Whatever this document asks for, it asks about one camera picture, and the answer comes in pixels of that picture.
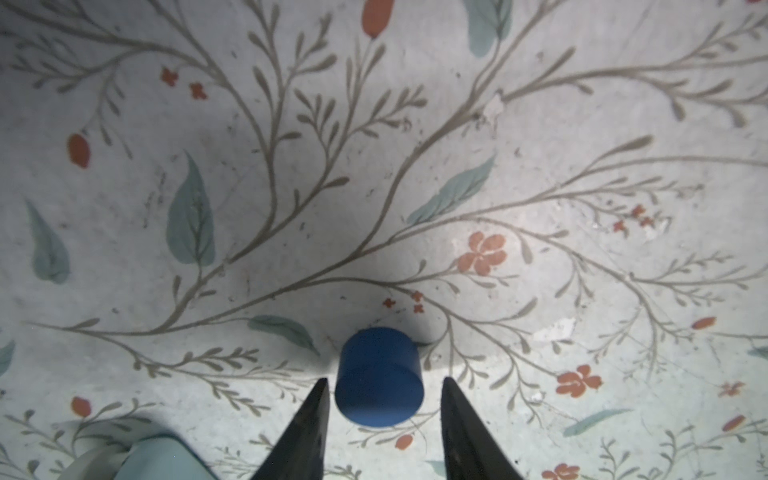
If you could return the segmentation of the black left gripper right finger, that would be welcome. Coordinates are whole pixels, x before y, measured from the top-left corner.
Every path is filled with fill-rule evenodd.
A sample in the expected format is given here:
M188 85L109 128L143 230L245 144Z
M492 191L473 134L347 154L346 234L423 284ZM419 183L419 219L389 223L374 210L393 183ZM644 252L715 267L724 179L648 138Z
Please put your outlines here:
M440 408L448 480L522 480L451 377L443 380Z

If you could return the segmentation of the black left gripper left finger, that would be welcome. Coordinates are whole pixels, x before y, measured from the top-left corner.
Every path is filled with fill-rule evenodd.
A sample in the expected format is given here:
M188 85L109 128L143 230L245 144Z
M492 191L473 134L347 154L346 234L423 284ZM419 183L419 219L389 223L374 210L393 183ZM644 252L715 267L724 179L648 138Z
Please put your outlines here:
M252 480L322 480L330 411L327 378L319 379Z

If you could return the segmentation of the dark blue round block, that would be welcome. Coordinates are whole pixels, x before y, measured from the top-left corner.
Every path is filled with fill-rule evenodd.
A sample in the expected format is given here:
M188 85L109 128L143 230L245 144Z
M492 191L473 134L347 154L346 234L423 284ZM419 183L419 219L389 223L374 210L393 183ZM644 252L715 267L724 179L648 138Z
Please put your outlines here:
M409 420L425 395L416 345L392 328L357 332L341 351L334 395L355 424L386 428Z

